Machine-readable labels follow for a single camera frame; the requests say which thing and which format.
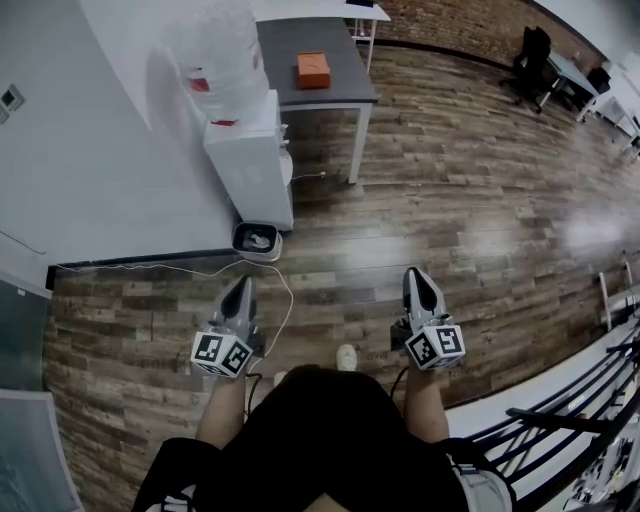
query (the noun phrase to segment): shoe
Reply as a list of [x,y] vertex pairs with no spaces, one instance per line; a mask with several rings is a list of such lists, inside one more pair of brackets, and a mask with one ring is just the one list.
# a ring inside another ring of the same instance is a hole
[[353,345],[340,345],[336,352],[336,366],[341,372],[355,372],[358,366],[358,354]]
[[278,372],[273,376],[273,387],[275,388],[278,384],[282,382],[287,372]]

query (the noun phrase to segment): cable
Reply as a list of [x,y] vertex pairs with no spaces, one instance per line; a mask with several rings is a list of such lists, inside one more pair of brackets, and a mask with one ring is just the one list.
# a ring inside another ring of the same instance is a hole
[[280,325],[280,328],[276,332],[276,335],[273,337],[273,342],[271,343],[271,346],[265,352],[264,356],[262,356],[260,359],[258,359],[255,363],[253,363],[251,365],[251,367],[249,368],[249,371],[248,371],[248,374],[250,374],[252,372],[252,370],[258,365],[258,363],[260,361],[262,361],[265,357],[267,357],[271,353],[271,351],[273,350],[273,347],[275,346],[276,342],[278,341],[278,337],[280,336],[280,333],[282,332],[282,330],[284,329],[285,325],[287,325],[287,322],[289,321],[289,316],[291,316],[291,310],[293,309],[293,302],[295,300],[294,297],[293,297],[293,292],[291,291],[291,288],[289,288],[289,285],[287,285],[287,282],[285,281],[284,277],[282,276],[282,274],[280,273],[280,271],[276,267],[274,267],[272,265],[263,265],[261,263],[255,263],[255,262],[249,261],[249,260],[234,261],[233,263],[230,263],[226,267],[218,270],[214,274],[207,274],[205,272],[198,272],[197,270],[189,270],[189,269],[186,269],[186,268],[173,267],[171,265],[165,265],[164,263],[154,263],[153,265],[134,265],[132,267],[127,267],[126,265],[113,265],[113,266],[103,265],[103,266],[94,266],[94,267],[83,267],[83,268],[79,268],[79,269],[64,267],[62,265],[56,265],[56,267],[59,267],[59,268],[61,268],[63,270],[69,270],[71,272],[76,272],[76,273],[89,272],[89,271],[92,271],[92,270],[116,270],[116,269],[138,270],[138,269],[166,268],[166,269],[169,269],[169,270],[180,270],[182,272],[187,272],[188,274],[195,274],[195,275],[198,275],[198,276],[216,277],[217,275],[221,274],[225,270],[227,270],[227,269],[229,269],[231,267],[235,267],[236,265],[239,265],[240,263],[248,263],[249,265],[253,265],[254,267],[270,268],[271,270],[275,270],[275,272],[280,277],[280,280],[282,281],[282,284],[284,285],[284,287],[289,292],[289,295],[291,296],[291,302],[289,303],[289,310],[287,311],[287,314],[284,317],[284,321],[282,322],[282,325]]
[[44,252],[36,251],[33,247],[29,247],[27,244],[25,244],[24,242],[21,242],[17,238],[13,238],[11,235],[7,235],[4,231],[0,231],[0,235],[6,236],[7,238],[9,238],[9,239],[13,240],[14,242],[20,244],[21,246],[26,247],[31,252],[35,252],[36,254],[39,254],[40,256],[43,256],[44,254],[47,254],[47,251],[44,251]]
[[262,380],[262,374],[261,373],[247,373],[247,379],[250,377],[258,377],[255,382],[253,383],[253,386],[251,386],[251,392],[249,393],[249,403],[247,404],[247,416],[249,416],[251,414],[251,401],[253,400],[253,394],[256,391],[256,388],[258,387],[258,382],[260,382]]
[[296,176],[294,178],[291,178],[291,181],[293,180],[299,180],[300,178],[315,178],[317,176],[320,176],[321,178],[324,179],[325,174],[327,174],[326,172],[322,171],[319,172],[318,174],[303,174],[302,176]]
[[396,381],[393,383],[393,386],[391,387],[391,393],[389,393],[389,396],[391,397],[391,400],[393,400],[393,393],[395,393],[396,391],[396,387],[398,386],[398,383],[400,382],[400,379],[402,378],[402,376],[404,375],[404,372],[406,372],[409,369],[408,366],[405,366],[400,373],[398,374],[398,377],[396,378]]

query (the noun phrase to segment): black chair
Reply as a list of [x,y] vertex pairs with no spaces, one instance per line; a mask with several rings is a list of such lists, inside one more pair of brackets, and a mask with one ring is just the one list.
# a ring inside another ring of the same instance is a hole
[[[598,94],[605,93],[611,89],[611,86],[609,85],[611,77],[609,76],[609,73],[602,68],[595,68],[591,70],[591,73],[587,76],[587,80],[589,80],[589,83],[593,85],[593,88],[598,91]],[[567,94],[565,97],[572,105],[575,105],[578,110],[582,110],[591,100],[591,94],[577,85],[571,85],[570,87],[573,94]]]
[[547,58],[551,53],[551,39],[540,27],[531,30],[524,29],[524,39],[522,42],[522,52],[513,60],[513,73],[516,78],[507,78],[500,81],[500,85],[509,84],[518,93],[516,105],[520,105],[523,99],[531,100],[538,108],[539,114],[542,109],[538,106],[536,98],[542,92],[551,89],[549,82],[543,75]]

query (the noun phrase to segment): gray table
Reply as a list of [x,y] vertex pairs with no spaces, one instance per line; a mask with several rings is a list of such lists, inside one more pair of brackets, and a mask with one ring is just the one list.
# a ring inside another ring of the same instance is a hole
[[[373,104],[378,102],[367,69],[341,18],[296,18],[258,23],[258,38],[269,85],[280,110],[357,109],[358,128],[349,183],[358,180]],[[298,88],[298,53],[324,52],[331,87]]]
[[[571,82],[591,94],[591,100],[589,100],[585,107],[576,116],[576,121],[580,121],[587,113],[587,110],[589,110],[589,108],[591,108],[595,103],[596,98],[600,96],[600,93],[596,91],[593,85],[591,85],[591,82],[587,80],[587,77],[582,74],[582,71],[580,71],[573,62],[565,59],[559,53],[551,50],[551,53],[547,58],[547,62],[551,64],[551,67],[557,77],[552,86],[553,91],[559,91],[567,82]],[[547,92],[542,98],[542,101],[539,104],[540,108],[542,108],[542,106],[547,102],[549,96],[551,96],[551,91]]]

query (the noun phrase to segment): table leg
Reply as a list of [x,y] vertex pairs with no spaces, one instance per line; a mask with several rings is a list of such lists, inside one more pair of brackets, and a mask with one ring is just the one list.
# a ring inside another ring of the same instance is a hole
[[351,171],[349,172],[349,183],[358,181],[358,173],[360,172],[360,162],[362,162],[362,153],[364,152],[364,144],[367,141],[367,132],[369,131],[369,119],[371,118],[371,103],[363,103],[360,107],[358,116],[358,128],[356,130],[356,142],[353,147],[353,156],[351,157]]
[[[556,81],[553,82],[553,85],[551,86],[551,91],[555,91],[556,87],[558,87],[558,88],[560,87],[560,77],[556,78]],[[551,91],[547,91],[545,93],[545,95],[542,98],[542,101],[540,103],[538,103],[538,107],[542,108],[544,106],[544,104],[549,99],[549,96],[551,96]]]
[[369,55],[367,55],[367,73],[369,69],[371,69],[371,57],[373,56],[373,42],[376,39],[376,26],[378,25],[378,20],[373,20],[371,22],[371,34],[369,34]]
[[576,116],[576,121],[582,121],[584,116],[587,115],[588,110],[593,106],[596,102],[597,96],[592,96],[591,99],[587,102],[584,108],[580,111],[580,113]]

